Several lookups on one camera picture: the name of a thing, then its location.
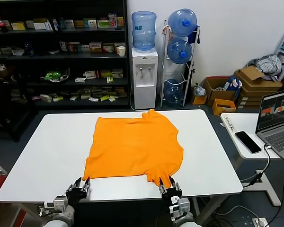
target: smartphone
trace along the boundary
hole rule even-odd
[[[252,153],[258,153],[262,149],[249,137],[244,131],[239,131],[235,133],[236,137],[247,147],[247,149]]]

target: water dispenser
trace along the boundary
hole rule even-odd
[[[132,48],[135,109],[151,109],[156,104],[158,53],[155,48],[141,52]]]

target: gray cloth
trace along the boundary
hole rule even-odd
[[[282,64],[275,54],[270,54],[259,59],[253,59],[247,63],[248,66],[255,66],[260,72],[266,76],[263,79],[277,81],[277,75],[280,74]]]

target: blue bottle cap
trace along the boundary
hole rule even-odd
[[[182,25],[184,27],[188,27],[188,26],[190,26],[190,21],[189,20],[182,20]]]
[[[184,51],[182,51],[181,53],[180,53],[180,56],[181,56],[181,58],[186,58],[186,52],[184,52]]]

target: orange t-shirt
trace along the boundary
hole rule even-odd
[[[181,166],[178,130],[163,115],[149,110],[142,118],[101,118],[86,159],[83,179],[147,175],[147,181],[169,188],[169,175]]]

